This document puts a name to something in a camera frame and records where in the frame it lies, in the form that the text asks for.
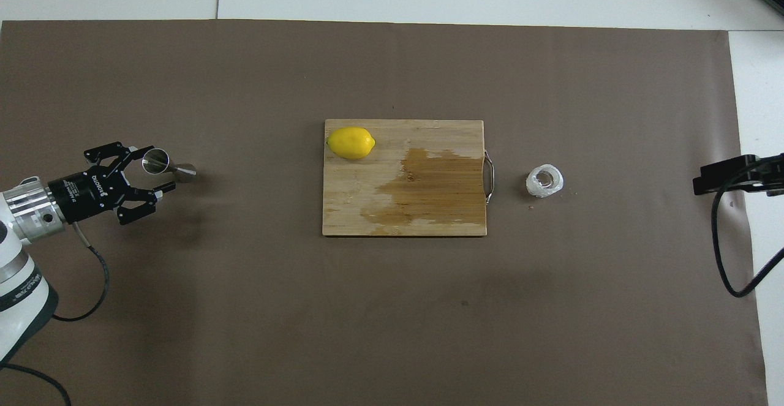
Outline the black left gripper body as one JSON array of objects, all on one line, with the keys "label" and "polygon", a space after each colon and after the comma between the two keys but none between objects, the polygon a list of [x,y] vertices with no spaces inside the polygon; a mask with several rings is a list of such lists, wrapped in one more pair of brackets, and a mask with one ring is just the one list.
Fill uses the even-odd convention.
[{"label": "black left gripper body", "polygon": [[48,182],[48,191],[69,224],[119,207],[131,188],[125,175],[111,168],[89,168]]}]

